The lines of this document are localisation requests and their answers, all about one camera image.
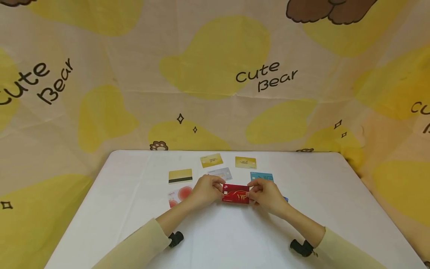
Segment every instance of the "yellow patterned backdrop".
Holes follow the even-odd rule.
[[[4,268],[117,149],[340,152],[430,260],[428,0],[0,3]]]

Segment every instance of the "white card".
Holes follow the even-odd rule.
[[[232,179],[230,169],[228,167],[209,171],[208,174],[211,176],[219,176],[225,181]]]

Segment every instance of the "yellow blob pattern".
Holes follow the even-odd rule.
[[[19,107],[19,100],[9,96],[3,89],[8,89],[10,92],[15,93],[16,85],[14,82],[18,78],[18,69],[15,63],[0,48],[0,103],[11,101],[7,105],[0,105],[0,132],[6,128]]]
[[[247,126],[245,137],[251,144],[289,142],[306,133],[307,118],[315,109],[314,100],[291,100],[269,108]]]
[[[364,154],[360,142],[343,125],[336,129],[330,126],[314,132],[304,147],[313,148],[315,152],[339,152],[355,171],[363,164]]]
[[[430,227],[429,162],[389,161],[372,173],[376,191],[400,213]]]
[[[148,141],[149,144],[164,141],[169,150],[231,150],[227,142],[187,120],[182,124],[166,121],[154,125],[149,130]]]
[[[124,106],[119,89],[104,85],[88,92],[79,112],[78,144],[85,152],[95,152],[106,140],[132,132],[137,119]]]
[[[185,52],[163,58],[160,72],[178,90],[203,99],[222,99],[242,89],[236,75],[255,74],[270,49],[270,34],[245,16],[213,19],[194,35]]]
[[[48,20],[107,36],[123,35],[133,29],[142,7],[143,0],[43,0],[28,6]]]
[[[342,57],[355,57],[387,30],[408,0],[378,0],[358,23],[335,25],[328,19],[306,23],[303,29],[319,45]]]
[[[412,117],[415,102],[430,103],[430,46],[411,51],[364,73],[353,86],[355,98],[386,117]]]
[[[1,210],[1,268],[43,268],[91,184],[65,174],[0,197],[13,207]]]

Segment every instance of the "bear paw print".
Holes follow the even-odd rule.
[[[289,0],[287,18],[294,22],[316,22],[326,17],[336,25],[359,22],[377,0]]]
[[[34,1],[36,0],[0,0],[0,4],[3,4],[5,6],[16,7],[19,5],[26,6]]]
[[[296,152],[313,152],[313,148],[298,149]]]
[[[169,150],[168,146],[164,141],[154,141],[149,145],[150,150]]]

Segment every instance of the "blue card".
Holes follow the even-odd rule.
[[[257,178],[262,178],[265,180],[273,181],[273,175],[269,173],[259,173],[259,172],[251,172],[251,180],[255,180]]]

